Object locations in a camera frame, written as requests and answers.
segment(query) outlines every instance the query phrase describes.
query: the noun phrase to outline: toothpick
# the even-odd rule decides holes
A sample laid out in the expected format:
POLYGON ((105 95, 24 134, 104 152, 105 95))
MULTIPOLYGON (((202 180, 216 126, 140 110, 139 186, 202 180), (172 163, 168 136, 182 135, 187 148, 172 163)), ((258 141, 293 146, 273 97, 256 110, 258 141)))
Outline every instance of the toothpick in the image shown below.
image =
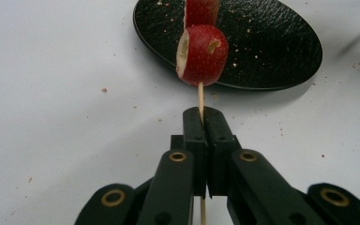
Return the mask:
MULTIPOLYGON (((199 100, 201 121, 203 124, 203 82, 198 83, 198 100, 199 100)), ((206 225, 206 205, 203 196, 201 196, 200 202, 201 202, 201 225, 206 225)))
POLYGON ((201 196, 201 225, 206 225, 206 206, 203 196, 201 196))
POLYGON ((199 98, 199 108, 201 121, 203 123, 203 82, 198 83, 198 98, 199 98))

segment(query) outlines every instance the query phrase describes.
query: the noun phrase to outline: dark oval plate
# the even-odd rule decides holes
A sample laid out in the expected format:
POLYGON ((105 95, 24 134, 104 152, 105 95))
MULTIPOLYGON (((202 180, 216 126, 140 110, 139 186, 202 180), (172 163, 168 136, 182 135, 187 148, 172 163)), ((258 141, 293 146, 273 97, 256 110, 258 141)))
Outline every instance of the dark oval plate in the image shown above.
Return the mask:
MULTIPOLYGON (((183 18, 184 0, 139 0, 133 13, 139 38, 174 68, 183 18)), ((222 0, 216 26, 230 47, 218 84, 247 90, 285 89, 311 78, 323 60, 314 30, 276 0, 222 0)))

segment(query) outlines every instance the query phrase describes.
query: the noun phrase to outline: white table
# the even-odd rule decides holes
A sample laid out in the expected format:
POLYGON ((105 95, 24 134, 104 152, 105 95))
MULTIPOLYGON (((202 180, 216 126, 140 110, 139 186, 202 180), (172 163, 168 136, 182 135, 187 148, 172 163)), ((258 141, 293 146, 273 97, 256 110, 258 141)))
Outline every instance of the white table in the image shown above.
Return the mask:
MULTIPOLYGON (((315 76, 269 93, 209 86, 205 104, 293 187, 360 199, 360 1, 283 2, 322 42, 315 76)), ((152 177, 182 134, 196 88, 140 42, 135 4, 0 1, 0 224, 73 224, 99 188, 152 177)), ((208 224, 232 224, 225 198, 206 207, 208 224)))

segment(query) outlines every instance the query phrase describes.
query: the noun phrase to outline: brass screw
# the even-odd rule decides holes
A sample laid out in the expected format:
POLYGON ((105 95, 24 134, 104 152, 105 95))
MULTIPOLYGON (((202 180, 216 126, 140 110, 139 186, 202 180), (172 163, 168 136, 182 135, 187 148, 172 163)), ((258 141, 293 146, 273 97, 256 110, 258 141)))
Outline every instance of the brass screw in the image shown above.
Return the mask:
POLYGON ((187 155, 182 153, 182 152, 175 152, 175 153, 171 153, 169 155, 169 158, 171 159, 171 161, 184 161, 187 159, 187 155))
POLYGON ((324 200, 335 206, 346 207, 350 204, 349 198, 336 189, 325 187, 320 194, 324 200))
POLYGON ((247 151, 242 152, 241 154, 239 154, 239 158, 241 158, 242 160, 247 161, 247 162, 252 162, 252 161, 257 160, 256 155, 254 155, 251 152, 247 152, 247 151))
POLYGON ((101 203, 104 205, 104 206, 107 206, 107 207, 115 207, 115 206, 118 206, 119 204, 121 204, 124 199, 125 199, 125 192, 121 189, 112 189, 110 191, 107 191, 103 197, 101 197, 101 203), (113 199, 110 199, 110 196, 111 195, 115 195, 115 197, 118 197, 118 198, 115 198, 114 200, 113 199))

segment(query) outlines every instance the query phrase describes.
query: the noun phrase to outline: black plate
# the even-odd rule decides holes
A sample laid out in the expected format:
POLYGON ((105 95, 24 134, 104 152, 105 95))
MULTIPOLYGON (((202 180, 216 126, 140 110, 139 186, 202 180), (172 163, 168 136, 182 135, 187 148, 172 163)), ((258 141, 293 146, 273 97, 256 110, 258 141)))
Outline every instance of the black plate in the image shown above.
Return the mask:
MULTIPOLYGON (((173 68, 183 18, 184 0, 140 0, 134 8, 140 39, 173 68)), ((312 28, 276 0, 222 0, 217 28, 230 46, 218 84, 247 90, 285 89, 311 78, 323 59, 312 28)))

